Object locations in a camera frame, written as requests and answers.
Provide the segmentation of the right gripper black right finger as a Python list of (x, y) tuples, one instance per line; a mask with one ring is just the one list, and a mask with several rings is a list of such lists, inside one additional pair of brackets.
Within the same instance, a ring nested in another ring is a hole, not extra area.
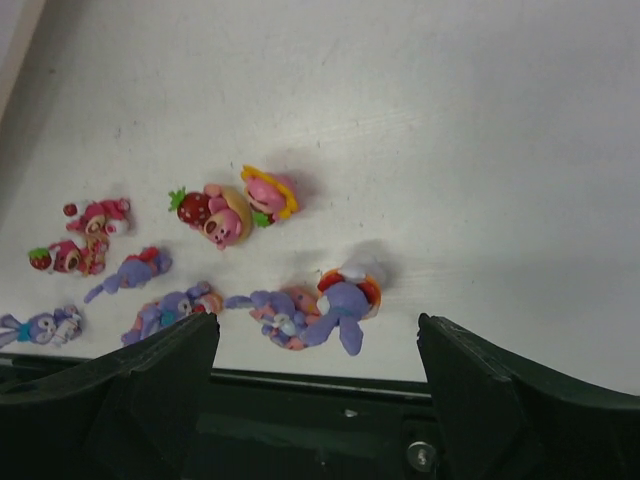
[(456, 479), (636, 479), (639, 399), (526, 359), (439, 316), (418, 349)]

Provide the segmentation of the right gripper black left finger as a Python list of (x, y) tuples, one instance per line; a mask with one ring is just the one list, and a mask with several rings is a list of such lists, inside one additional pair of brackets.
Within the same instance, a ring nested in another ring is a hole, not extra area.
[(178, 479), (219, 340), (213, 314), (1, 390), (4, 479)]

